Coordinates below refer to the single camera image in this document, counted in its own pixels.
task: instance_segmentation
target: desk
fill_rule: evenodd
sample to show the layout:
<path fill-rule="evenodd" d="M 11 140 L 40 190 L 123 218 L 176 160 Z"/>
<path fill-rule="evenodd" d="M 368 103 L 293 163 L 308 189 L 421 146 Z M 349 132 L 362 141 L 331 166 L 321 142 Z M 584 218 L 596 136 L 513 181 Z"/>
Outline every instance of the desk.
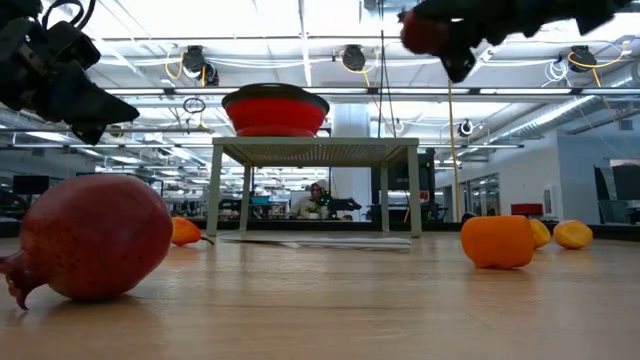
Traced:
<path fill-rule="evenodd" d="M 249 192 L 253 167 L 379 167 L 381 177 L 380 203 L 382 230 L 389 232 L 389 198 L 387 169 L 390 164 L 408 161 L 411 236 L 422 235 L 420 220 L 420 186 L 418 174 L 418 139 L 376 138 L 274 138 L 230 137 L 213 139 L 211 189 L 209 204 L 218 204 L 222 155 L 226 154 L 244 166 L 240 230 L 247 229 Z M 207 235 L 215 236 L 218 228 L 218 207 L 209 206 Z"/>

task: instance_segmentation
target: fluorescent light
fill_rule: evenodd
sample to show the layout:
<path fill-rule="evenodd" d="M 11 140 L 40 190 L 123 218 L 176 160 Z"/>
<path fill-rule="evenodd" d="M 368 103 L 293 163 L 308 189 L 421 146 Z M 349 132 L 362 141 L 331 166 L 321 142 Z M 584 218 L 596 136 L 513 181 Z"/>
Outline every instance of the fluorescent light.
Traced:
<path fill-rule="evenodd" d="M 13 144 L 10 147 L 23 148 L 23 149 L 62 149 L 64 145 L 61 144 Z"/>
<path fill-rule="evenodd" d="M 469 149 L 520 149 L 524 145 L 469 145 Z"/>
<path fill-rule="evenodd" d="M 93 150 L 80 149 L 80 151 L 82 151 L 83 153 L 85 153 L 85 154 L 87 154 L 87 155 L 91 155 L 91 156 L 100 156 L 100 157 L 104 156 L 104 155 L 102 155 L 102 154 L 100 154 L 100 153 L 97 153 L 97 152 L 95 152 L 95 151 L 93 151 Z"/>
<path fill-rule="evenodd" d="M 189 154 L 186 150 L 180 149 L 180 148 L 175 148 L 172 149 L 171 152 L 173 153 L 173 155 L 184 159 L 184 160 L 191 160 L 193 159 L 193 156 L 191 154 Z"/>
<path fill-rule="evenodd" d="M 640 89 L 635 88 L 635 89 L 625 89 L 625 88 L 619 88 L 619 89 L 602 89 L 602 88 L 597 88 L 597 89 L 583 89 L 582 92 L 580 93 L 582 95 L 639 95 L 640 94 Z"/>
<path fill-rule="evenodd" d="M 169 84 L 169 85 L 171 85 L 171 87 L 176 87 L 176 84 L 174 84 L 173 81 L 171 81 L 169 79 L 161 79 L 160 82 L 163 82 L 165 84 Z"/>
<path fill-rule="evenodd" d="M 481 89 L 480 94 L 484 95 L 566 95 L 572 89 L 529 89 L 529 88 L 504 88 L 504 89 Z"/>
<path fill-rule="evenodd" d="M 107 89 L 106 90 L 111 95 L 164 95 L 163 89 L 154 89 L 154 88 L 140 88 L 140 89 Z"/>
<path fill-rule="evenodd" d="M 366 94 L 366 88 L 304 88 L 312 94 Z"/>
<path fill-rule="evenodd" d="M 88 144 L 71 144 L 69 145 L 69 147 L 72 148 L 77 148 L 77 149 L 81 149 L 81 148 L 101 148 L 101 149 L 115 149 L 118 148 L 120 145 L 116 145 L 116 144 L 98 144 L 98 145 L 88 145 Z"/>
<path fill-rule="evenodd" d="M 125 148 L 131 149 L 161 149 L 161 148 L 172 148 L 173 145 L 164 145 L 164 144 L 122 144 Z"/>
<path fill-rule="evenodd" d="M 141 161 L 138 158 L 126 157 L 126 156 L 111 156 L 111 158 L 115 161 L 123 162 L 125 164 L 139 164 Z"/>
<path fill-rule="evenodd" d="M 451 149 L 451 145 L 449 144 L 420 144 L 419 148 L 432 148 L 432 149 Z"/>
<path fill-rule="evenodd" d="M 60 135 L 58 133 L 48 133 L 48 132 L 28 132 L 27 135 L 35 136 L 40 139 L 57 141 L 57 142 L 65 142 L 71 140 L 68 136 Z"/>
<path fill-rule="evenodd" d="M 178 95 L 226 95 L 239 88 L 182 88 L 175 89 Z"/>
<path fill-rule="evenodd" d="M 391 88 L 389 91 L 384 89 L 384 93 L 390 94 L 425 94 L 425 95 L 446 95 L 449 93 L 447 88 Z M 451 89 L 452 94 L 467 94 L 469 89 Z"/>

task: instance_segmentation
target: computer monitor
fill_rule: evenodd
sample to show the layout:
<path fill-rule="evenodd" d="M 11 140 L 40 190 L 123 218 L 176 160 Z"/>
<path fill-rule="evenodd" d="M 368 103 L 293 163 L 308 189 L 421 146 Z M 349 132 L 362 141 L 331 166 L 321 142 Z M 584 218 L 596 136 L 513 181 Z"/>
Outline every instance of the computer monitor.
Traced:
<path fill-rule="evenodd" d="M 435 151 L 427 149 L 418 154 L 418 176 L 420 191 L 428 191 L 429 198 L 434 198 L 435 192 Z M 409 191 L 409 163 L 405 160 L 395 163 L 387 170 L 389 191 Z M 371 169 L 371 199 L 374 204 L 380 203 L 380 169 Z"/>

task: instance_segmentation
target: yellow cable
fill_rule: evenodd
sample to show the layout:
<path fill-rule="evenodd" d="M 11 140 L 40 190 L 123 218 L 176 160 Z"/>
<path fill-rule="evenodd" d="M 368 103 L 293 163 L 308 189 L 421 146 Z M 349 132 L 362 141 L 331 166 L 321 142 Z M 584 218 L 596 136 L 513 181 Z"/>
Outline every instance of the yellow cable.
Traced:
<path fill-rule="evenodd" d="M 173 75 L 171 73 L 171 70 L 169 70 L 169 58 L 171 57 L 171 50 L 167 51 L 167 61 L 165 61 L 164 63 L 164 71 L 166 71 L 167 75 L 174 79 L 174 80 L 178 80 L 180 78 L 180 76 L 182 76 L 182 59 L 184 57 L 184 52 L 182 54 L 180 54 L 180 63 L 178 64 L 179 68 L 178 68 L 178 75 Z"/>
<path fill-rule="evenodd" d="M 593 73 L 593 77 L 596 79 L 596 84 L 598 85 L 598 87 L 602 87 L 602 82 L 600 81 L 600 77 L 598 76 L 598 72 L 596 71 L 596 69 L 591 69 L 591 72 Z M 604 101 L 604 104 L 607 107 L 607 109 L 613 110 L 611 108 L 611 105 L 609 105 L 609 102 L 607 101 L 607 98 L 605 96 L 602 97 L 602 101 Z M 587 120 L 587 117 L 584 116 L 584 114 L 582 114 L 582 116 L 584 117 L 585 121 L 587 121 L 587 123 L 589 124 L 589 127 L 591 127 L 591 129 L 593 130 L 594 128 L 593 128 L 593 126 L 591 126 L 591 123 L 589 122 L 589 120 Z M 631 144 L 631 142 L 629 142 L 629 139 L 627 139 L 626 137 L 622 137 L 622 141 L 624 141 L 624 144 L 627 147 L 627 149 L 630 151 L 631 155 L 635 156 L 635 149 L 634 149 L 633 145 Z M 611 145 L 609 145 L 609 147 L 611 147 L 614 151 L 619 153 Z"/>
<path fill-rule="evenodd" d="M 602 87 L 602 82 L 600 82 L 600 77 L 598 76 L 598 72 L 596 71 L 596 69 L 591 69 L 591 72 L 593 73 L 593 77 L 596 79 L 596 84 L 598 85 L 598 87 Z M 611 110 L 611 105 L 609 105 L 607 98 L 603 96 L 602 101 L 604 101 L 607 109 Z"/>
<path fill-rule="evenodd" d="M 617 58 L 617 59 L 615 59 L 615 60 L 611 60 L 611 61 L 609 61 L 609 62 L 608 62 L 608 63 L 606 63 L 606 64 L 600 64 L 600 65 L 587 65 L 587 64 L 579 63 L 579 62 L 577 62 L 577 61 L 575 61 L 575 60 L 573 60 L 573 59 L 571 58 L 573 55 L 575 55 L 575 53 L 574 53 L 573 51 L 572 51 L 572 52 L 570 52 L 570 53 L 569 53 L 569 55 L 567 55 L 567 60 L 569 60 L 569 62 L 571 62 L 572 64 L 576 64 L 576 65 L 581 66 L 581 67 L 583 67 L 583 68 L 587 68 L 587 69 L 601 69 L 601 68 L 607 67 L 607 66 L 609 66 L 609 65 L 613 65 L 613 64 L 617 63 L 618 61 L 620 61 L 620 60 L 622 59 L 622 57 L 624 56 L 624 51 L 625 51 L 626 49 L 627 49 L 627 42 L 625 41 L 624 43 L 622 43 L 622 51 L 620 51 L 620 55 L 618 56 L 618 58 Z"/>
<path fill-rule="evenodd" d="M 205 65 L 202 65 L 202 87 L 207 86 L 207 81 L 206 78 L 207 77 L 207 67 Z"/>
<path fill-rule="evenodd" d="M 453 156 L 453 193 L 456 199 L 457 221 L 462 219 L 460 209 L 460 184 L 458 184 L 458 154 L 456 153 L 455 139 L 453 138 L 453 82 L 449 80 L 449 141 L 451 142 L 451 155 Z"/>
<path fill-rule="evenodd" d="M 367 83 L 367 87 L 371 87 L 371 84 L 369 83 L 369 74 L 367 74 L 366 72 L 363 72 L 362 74 L 364 75 L 364 82 Z"/>

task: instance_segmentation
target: red bowl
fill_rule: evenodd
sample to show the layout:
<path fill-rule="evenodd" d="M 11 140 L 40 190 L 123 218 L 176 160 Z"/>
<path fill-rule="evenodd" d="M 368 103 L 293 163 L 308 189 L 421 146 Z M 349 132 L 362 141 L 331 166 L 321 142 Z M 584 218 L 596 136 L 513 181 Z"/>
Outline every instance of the red bowl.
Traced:
<path fill-rule="evenodd" d="M 288 84 L 253 84 L 222 99 L 237 136 L 312 137 L 320 129 L 329 103 Z"/>

